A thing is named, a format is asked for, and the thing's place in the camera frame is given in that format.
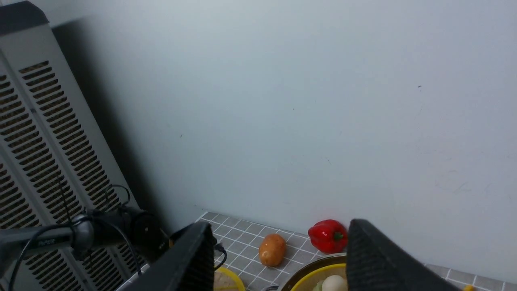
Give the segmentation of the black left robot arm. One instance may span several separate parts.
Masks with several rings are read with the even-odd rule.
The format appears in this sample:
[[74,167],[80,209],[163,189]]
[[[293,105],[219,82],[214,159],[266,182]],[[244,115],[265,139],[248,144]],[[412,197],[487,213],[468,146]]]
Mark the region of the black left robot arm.
[[157,217],[148,211],[120,206],[109,212],[87,210],[65,224],[1,230],[1,275],[29,255],[70,247],[76,258],[89,251],[125,244],[131,255],[157,261],[173,242]]

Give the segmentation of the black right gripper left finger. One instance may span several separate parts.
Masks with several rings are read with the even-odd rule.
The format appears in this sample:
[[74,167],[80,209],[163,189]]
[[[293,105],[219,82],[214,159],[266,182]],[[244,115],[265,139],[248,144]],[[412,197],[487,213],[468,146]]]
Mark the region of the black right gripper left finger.
[[124,291],[212,291],[214,289],[214,236],[210,223],[186,227],[157,262]]

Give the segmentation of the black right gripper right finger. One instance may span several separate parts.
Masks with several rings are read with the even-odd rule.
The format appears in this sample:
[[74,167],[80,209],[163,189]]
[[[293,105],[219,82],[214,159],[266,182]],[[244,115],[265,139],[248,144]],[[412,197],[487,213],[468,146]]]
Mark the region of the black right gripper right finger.
[[458,291],[366,219],[353,219],[347,245],[351,291]]

